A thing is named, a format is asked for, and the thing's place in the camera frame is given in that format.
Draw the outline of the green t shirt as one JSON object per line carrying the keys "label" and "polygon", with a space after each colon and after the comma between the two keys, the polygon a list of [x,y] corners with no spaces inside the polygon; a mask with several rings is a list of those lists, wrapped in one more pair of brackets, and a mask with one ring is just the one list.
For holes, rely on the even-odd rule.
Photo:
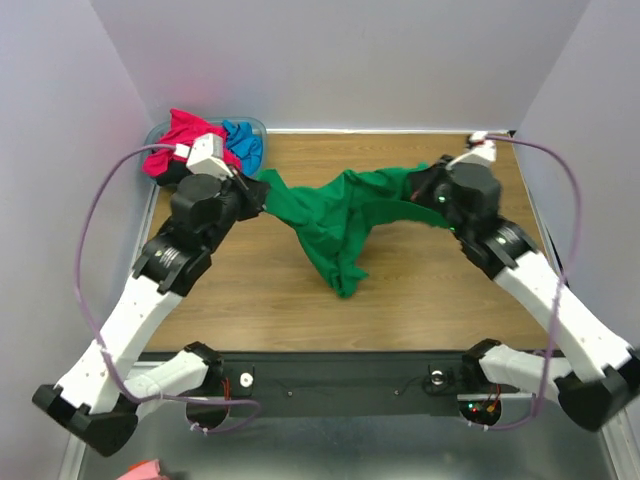
{"label": "green t shirt", "polygon": [[345,170],[318,187],[285,183],[275,169],[262,171],[270,185],[266,212],[294,230],[310,263],[340,298],[354,295],[368,273],[357,266],[373,228],[398,221],[447,229],[438,213],[410,201],[416,168]]}

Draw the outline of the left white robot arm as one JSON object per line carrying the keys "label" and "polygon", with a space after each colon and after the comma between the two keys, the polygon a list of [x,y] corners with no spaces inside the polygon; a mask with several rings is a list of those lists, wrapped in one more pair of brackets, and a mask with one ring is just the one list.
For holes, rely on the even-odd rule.
{"label": "left white robot arm", "polygon": [[39,386],[33,403],[104,457],[121,450],[140,420],[169,401],[185,404],[191,429],[204,434],[226,431],[234,407],[258,413],[257,401],[231,397],[221,354],[201,342],[145,374],[129,373],[159,325],[211,267],[231,227],[264,211],[269,190],[242,173],[184,178],[105,323],[87,320],[90,346],[60,380]]}

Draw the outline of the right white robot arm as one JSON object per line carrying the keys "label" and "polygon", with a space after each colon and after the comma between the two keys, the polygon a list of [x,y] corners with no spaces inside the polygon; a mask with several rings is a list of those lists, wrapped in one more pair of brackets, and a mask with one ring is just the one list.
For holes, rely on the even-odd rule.
{"label": "right white robot arm", "polygon": [[639,396],[639,351],[567,287],[531,237],[500,212],[502,187],[486,166],[439,162],[409,174],[413,203],[440,215],[465,257],[548,333],[560,356],[486,339],[460,366],[463,384],[511,386],[558,404],[579,427],[600,430]]}

